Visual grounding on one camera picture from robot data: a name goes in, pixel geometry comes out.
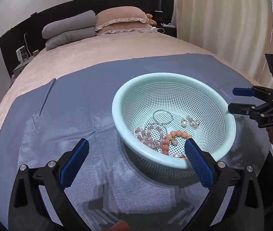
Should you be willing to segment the person's left hand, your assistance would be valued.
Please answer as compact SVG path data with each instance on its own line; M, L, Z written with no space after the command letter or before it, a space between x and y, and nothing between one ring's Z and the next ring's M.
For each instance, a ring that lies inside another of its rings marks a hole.
M112 227L106 229L106 231L131 231L131 228L125 221L118 221Z

